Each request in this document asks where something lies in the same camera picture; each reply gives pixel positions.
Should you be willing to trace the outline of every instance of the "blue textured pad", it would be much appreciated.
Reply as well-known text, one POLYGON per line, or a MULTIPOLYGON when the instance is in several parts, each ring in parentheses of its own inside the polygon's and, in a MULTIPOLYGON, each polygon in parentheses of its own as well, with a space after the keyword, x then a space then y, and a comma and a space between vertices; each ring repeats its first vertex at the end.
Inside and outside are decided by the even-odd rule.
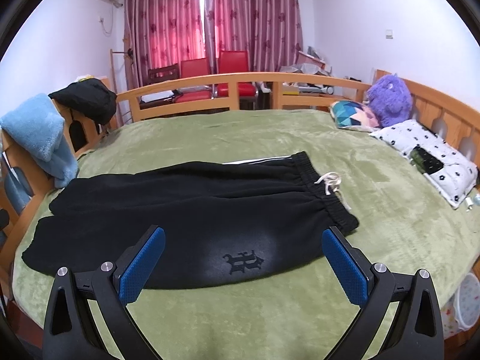
POLYGON ((133 303, 165 249, 165 232, 157 227, 120 278, 118 297, 123 306, 133 303))
POLYGON ((322 233, 322 250, 350 303, 363 307, 368 299, 367 279, 329 229, 322 233))

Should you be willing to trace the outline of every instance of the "curtain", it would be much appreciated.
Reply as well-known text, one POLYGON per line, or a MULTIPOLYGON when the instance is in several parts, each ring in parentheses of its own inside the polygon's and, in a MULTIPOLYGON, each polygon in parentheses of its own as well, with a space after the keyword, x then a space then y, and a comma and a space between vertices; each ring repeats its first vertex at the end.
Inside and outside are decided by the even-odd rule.
POLYGON ((205 0, 205 48, 215 68, 220 50, 247 50, 252 71, 277 71, 302 49, 298 0, 205 0))
POLYGON ((205 56, 200 0, 125 0, 125 27, 136 87, 148 69, 205 56))

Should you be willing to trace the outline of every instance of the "green bedspread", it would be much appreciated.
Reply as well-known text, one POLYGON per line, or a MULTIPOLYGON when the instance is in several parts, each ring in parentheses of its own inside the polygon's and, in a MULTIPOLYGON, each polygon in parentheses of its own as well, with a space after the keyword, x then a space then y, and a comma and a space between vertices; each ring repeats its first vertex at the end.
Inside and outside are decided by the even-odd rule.
MULTIPOLYGON (((461 205, 452 210, 393 149, 368 134, 337 130, 327 113, 231 111, 135 123, 84 155, 79 176, 302 150, 320 174, 341 175, 343 196, 360 221, 349 242, 391 271, 413 274, 428 269, 439 303, 444 304, 480 253, 480 209, 466 212, 461 205)), ((13 275, 20 307, 41 326, 53 278, 29 269, 21 256, 38 219, 50 215, 48 204, 55 196, 46 197, 40 206, 17 250, 13 275)), ((96 305, 93 309, 107 347, 119 356, 96 305)), ((347 301, 325 258, 246 283, 144 290, 128 309, 167 360, 322 359, 358 311, 347 301)), ((378 350, 394 311, 390 307, 368 355, 378 350)))

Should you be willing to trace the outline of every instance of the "purple plush toy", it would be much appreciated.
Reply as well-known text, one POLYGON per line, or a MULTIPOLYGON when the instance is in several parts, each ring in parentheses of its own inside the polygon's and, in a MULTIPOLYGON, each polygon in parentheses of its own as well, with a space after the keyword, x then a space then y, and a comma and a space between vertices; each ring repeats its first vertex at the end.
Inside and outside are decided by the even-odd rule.
POLYGON ((412 95, 404 81, 396 75, 380 78, 368 91, 368 107, 382 127, 390 127, 410 118, 412 95))

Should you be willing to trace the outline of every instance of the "silver screw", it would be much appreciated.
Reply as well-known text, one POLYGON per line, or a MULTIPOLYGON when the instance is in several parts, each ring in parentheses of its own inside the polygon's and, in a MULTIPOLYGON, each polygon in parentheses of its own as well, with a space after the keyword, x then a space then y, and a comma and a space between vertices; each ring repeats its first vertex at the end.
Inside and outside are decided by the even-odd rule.
POLYGON ((428 271, 426 269, 420 269, 418 274, 424 279, 428 279, 430 277, 430 274, 428 273, 428 271))
POLYGON ((63 266, 57 271, 58 276, 65 276, 68 272, 68 269, 66 266, 63 266))
POLYGON ((375 271, 380 272, 381 274, 387 271, 387 267, 385 266, 385 264, 382 264, 381 262, 376 263, 373 267, 375 271))
POLYGON ((113 268, 113 264, 110 261, 104 262, 100 267, 102 271, 108 272, 110 269, 113 268))

